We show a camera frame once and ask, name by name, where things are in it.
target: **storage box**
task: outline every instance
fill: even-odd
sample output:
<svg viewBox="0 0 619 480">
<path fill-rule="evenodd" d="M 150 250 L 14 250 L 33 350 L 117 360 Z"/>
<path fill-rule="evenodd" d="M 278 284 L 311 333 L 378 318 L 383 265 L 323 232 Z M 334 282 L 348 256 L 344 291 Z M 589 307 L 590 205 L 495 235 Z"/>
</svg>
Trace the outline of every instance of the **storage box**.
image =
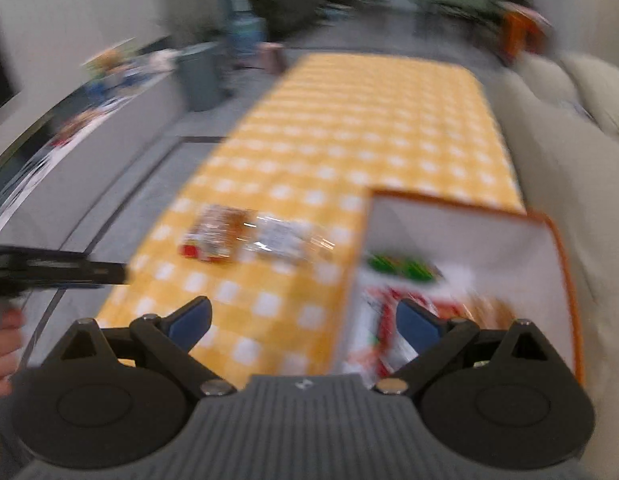
<svg viewBox="0 0 619 480">
<path fill-rule="evenodd" d="M 418 256 L 443 280 L 427 285 L 378 274 L 365 256 Z M 416 287 L 426 296 L 470 293 L 509 303 L 516 317 L 531 319 L 583 381 L 582 342 L 575 293 L 558 233 L 548 217 L 449 202 L 393 190 L 372 192 L 361 254 L 347 296 L 345 333 L 335 372 L 355 372 L 348 357 L 370 345 L 374 321 L 361 300 L 369 286 Z"/>
</svg>

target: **human hand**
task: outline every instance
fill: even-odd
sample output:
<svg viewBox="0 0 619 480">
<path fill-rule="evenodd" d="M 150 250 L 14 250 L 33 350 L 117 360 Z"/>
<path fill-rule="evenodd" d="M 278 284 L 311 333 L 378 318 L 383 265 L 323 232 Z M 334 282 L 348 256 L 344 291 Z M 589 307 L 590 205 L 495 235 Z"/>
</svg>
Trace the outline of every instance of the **human hand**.
<svg viewBox="0 0 619 480">
<path fill-rule="evenodd" d="M 24 322 L 23 313 L 16 308 L 10 308 L 3 313 L 0 327 L 0 397 L 8 396 L 12 392 L 8 376 L 16 372 L 18 367 L 14 352 L 23 345 L 20 328 Z"/>
</svg>

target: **trash can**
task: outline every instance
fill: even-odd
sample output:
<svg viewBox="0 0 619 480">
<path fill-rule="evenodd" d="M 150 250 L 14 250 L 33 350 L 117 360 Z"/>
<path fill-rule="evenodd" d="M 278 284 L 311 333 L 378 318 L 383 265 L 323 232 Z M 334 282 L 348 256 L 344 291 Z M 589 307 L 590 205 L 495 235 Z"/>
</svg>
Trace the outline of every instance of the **trash can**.
<svg viewBox="0 0 619 480">
<path fill-rule="evenodd" d="M 223 100 L 221 47 L 212 41 L 185 48 L 176 59 L 177 72 L 192 112 L 204 112 Z"/>
</svg>

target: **sofa cushion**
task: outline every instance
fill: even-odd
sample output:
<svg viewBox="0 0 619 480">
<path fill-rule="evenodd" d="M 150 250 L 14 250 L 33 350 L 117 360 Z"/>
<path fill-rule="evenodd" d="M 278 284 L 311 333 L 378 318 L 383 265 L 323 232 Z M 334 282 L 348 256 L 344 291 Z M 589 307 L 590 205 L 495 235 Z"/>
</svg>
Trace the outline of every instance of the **sofa cushion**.
<svg viewBox="0 0 619 480">
<path fill-rule="evenodd" d="M 573 81 L 553 61 L 522 52 L 513 68 L 538 99 L 554 105 L 580 105 L 578 90 Z"/>
<path fill-rule="evenodd" d="M 596 123 L 606 134 L 619 136 L 619 68 L 585 54 L 565 54 L 561 61 Z"/>
<path fill-rule="evenodd" d="M 619 139 L 535 97 L 507 72 L 494 112 L 526 203 L 556 222 L 576 285 L 587 391 L 597 422 L 584 455 L 596 478 L 619 478 Z"/>
</svg>

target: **yellow checkered tablecloth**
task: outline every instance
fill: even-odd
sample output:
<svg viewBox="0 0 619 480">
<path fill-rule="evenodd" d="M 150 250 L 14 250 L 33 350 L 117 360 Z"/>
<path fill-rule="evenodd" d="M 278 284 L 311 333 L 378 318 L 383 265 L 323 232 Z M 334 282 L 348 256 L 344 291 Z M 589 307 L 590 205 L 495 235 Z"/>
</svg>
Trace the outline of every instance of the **yellow checkered tablecloth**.
<svg viewBox="0 0 619 480">
<path fill-rule="evenodd" d="M 370 187 L 522 210 L 510 158 L 464 68 L 349 54 L 306 57 L 238 125 L 165 211 L 99 314 L 101 326 L 164 316 L 205 295 L 212 329 L 192 355 L 233 384 L 253 373 L 329 370 L 345 311 L 345 274 Z M 178 246 L 205 204 L 323 226 L 318 264 L 187 260 Z"/>
</svg>

